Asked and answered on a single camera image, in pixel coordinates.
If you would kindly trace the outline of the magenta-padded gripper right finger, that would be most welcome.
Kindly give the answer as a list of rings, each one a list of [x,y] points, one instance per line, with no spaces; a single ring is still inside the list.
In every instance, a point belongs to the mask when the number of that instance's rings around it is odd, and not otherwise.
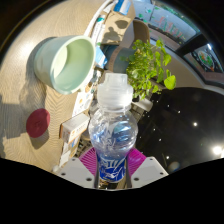
[[[146,157],[133,148],[127,156],[127,186],[140,188],[167,176],[168,173],[155,157]]]

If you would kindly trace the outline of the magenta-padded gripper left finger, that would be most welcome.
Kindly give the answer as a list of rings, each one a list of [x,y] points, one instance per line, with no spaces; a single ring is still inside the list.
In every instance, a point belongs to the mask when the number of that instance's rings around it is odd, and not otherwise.
[[[58,176],[84,188],[94,188],[97,177],[97,155],[94,148],[78,158],[70,159],[59,171]]]

